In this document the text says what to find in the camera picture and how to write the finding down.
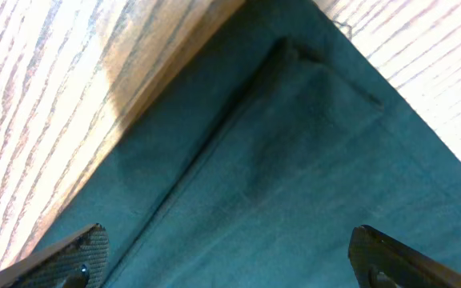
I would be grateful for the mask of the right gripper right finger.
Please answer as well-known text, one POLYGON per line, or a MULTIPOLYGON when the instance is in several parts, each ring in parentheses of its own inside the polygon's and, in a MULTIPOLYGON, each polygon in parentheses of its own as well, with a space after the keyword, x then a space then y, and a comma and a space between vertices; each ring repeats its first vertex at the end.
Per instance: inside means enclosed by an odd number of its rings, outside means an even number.
POLYGON ((461 288, 461 274, 368 225, 353 229, 348 259, 361 288, 461 288))

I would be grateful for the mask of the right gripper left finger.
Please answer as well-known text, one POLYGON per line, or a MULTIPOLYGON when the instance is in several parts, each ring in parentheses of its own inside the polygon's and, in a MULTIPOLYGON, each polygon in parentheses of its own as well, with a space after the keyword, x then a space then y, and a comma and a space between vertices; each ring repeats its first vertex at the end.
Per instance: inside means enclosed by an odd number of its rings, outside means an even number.
POLYGON ((110 253, 100 224, 86 226, 0 271, 0 288, 90 287, 103 283, 110 253))

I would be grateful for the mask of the black t-shirt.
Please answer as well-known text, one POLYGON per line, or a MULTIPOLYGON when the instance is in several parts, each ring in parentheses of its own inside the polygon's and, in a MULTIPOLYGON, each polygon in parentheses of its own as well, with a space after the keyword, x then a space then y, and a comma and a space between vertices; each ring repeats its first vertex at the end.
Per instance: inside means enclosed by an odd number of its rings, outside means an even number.
POLYGON ((313 2, 252 1, 39 247, 95 222, 108 287, 354 287, 362 224, 461 273, 461 163, 313 2))

